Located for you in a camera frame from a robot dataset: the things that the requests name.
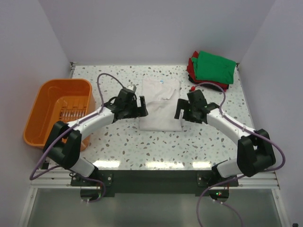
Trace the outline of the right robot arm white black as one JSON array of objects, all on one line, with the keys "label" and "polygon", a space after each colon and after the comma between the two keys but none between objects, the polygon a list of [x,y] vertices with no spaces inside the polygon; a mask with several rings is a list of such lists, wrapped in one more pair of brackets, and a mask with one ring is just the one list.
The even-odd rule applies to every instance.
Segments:
[{"label": "right robot arm white black", "polygon": [[212,167],[211,181],[217,186],[223,185],[228,177],[243,174],[251,177],[276,163],[272,144],[267,131],[254,130],[232,119],[218,104],[207,103],[202,91],[187,93],[188,100],[179,99],[175,119],[188,122],[205,123],[227,136],[237,146],[237,157],[225,160]]}]

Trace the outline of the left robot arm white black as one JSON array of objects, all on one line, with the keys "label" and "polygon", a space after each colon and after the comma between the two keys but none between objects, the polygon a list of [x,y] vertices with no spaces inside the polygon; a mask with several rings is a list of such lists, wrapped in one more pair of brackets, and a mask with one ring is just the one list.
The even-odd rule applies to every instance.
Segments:
[{"label": "left robot arm white black", "polygon": [[140,96],[137,105],[135,91],[122,88],[113,102],[104,103],[94,112],[72,122],[56,122],[43,148],[44,156],[50,158],[64,169],[81,175],[86,185],[94,185],[98,181],[97,167],[80,157],[82,140],[94,131],[115,123],[121,119],[146,117],[145,98]]}]

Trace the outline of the white t shirt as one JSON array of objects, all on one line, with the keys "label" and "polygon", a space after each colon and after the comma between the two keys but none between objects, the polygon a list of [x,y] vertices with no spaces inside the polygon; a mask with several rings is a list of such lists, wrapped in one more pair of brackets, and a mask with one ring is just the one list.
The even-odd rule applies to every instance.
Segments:
[{"label": "white t shirt", "polygon": [[175,119],[180,97],[180,81],[177,79],[151,79],[142,83],[148,115],[139,119],[142,131],[181,131],[181,121]]}]

